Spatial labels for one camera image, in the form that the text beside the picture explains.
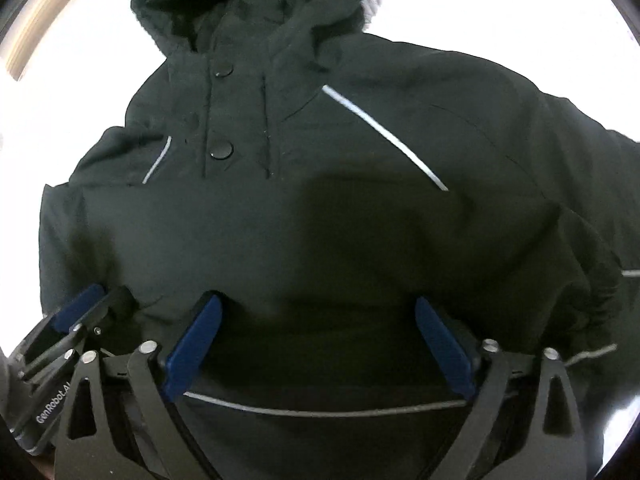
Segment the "black hooded jacket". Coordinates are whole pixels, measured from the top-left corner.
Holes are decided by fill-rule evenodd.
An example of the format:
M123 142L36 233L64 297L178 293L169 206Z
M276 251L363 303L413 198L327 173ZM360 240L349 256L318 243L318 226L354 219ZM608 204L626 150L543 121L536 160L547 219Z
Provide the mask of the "black hooded jacket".
M418 323L570 361L586 473L639 391L639 147L363 0L131 0L164 55L46 188L40 296L124 286L154 338L204 292L182 419L226 479L417 479L459 431Z

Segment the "wooden striped headboard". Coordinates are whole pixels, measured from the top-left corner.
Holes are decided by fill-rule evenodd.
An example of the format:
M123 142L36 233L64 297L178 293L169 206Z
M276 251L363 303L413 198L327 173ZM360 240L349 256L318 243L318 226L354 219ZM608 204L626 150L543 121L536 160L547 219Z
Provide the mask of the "wooden striped headboard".
M72 0L6 0L1 5L1 67L19 81L43 37Z

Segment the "white floral quilt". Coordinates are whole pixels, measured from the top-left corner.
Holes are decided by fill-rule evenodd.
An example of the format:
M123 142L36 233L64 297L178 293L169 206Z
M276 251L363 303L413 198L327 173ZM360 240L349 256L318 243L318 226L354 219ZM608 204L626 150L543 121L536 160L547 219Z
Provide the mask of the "white floral quilt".
M363 0L362 6L369 35L484 58L547 94L534 73L573 76L596 84L599 96L638 102L638 78L624 75L617 59L624 23L614 6L604 9L607 25L598 23L594 0ZM58 431L42 454L25 452L6 426L9 356L54 313L43 310L40 296L43 192L66 183L103 133L124 124L132 98L163 62L131 0L72 0L19 81L1 67L3 478L225 479L179 410L203 362L191 387L166 401L160 350L170 326L145 337L137 300L127 330L136 336L130 351L81 356ZM459 323L439 317L472 360L475 396L467 401L456 394L464 421L446 452L418 479L595 479L637 444L631 436L609 448L605 436L616 414L638 404L639 391L606 422L602 463L588 476L570 361L553 348L539 356L506 351L495 339L477 340Z

